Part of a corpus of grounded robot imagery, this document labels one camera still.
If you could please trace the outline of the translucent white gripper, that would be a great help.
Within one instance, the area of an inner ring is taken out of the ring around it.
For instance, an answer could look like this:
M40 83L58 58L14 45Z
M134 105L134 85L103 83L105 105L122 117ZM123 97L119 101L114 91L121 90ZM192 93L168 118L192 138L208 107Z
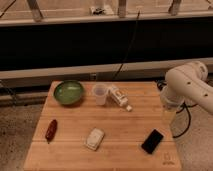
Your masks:
M163 106L162 121L165 125L170 125L177 110L183 104L184 98L171 88L164 87L160 92L160 100Z

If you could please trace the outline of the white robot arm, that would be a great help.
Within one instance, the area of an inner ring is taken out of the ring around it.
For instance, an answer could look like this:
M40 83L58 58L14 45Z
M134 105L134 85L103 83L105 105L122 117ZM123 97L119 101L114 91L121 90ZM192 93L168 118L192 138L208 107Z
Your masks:
M162 121L169 125L186 99L213 114L213 87L206 83L208 69L200 61L189 62L168 70L166 85L160 91Z

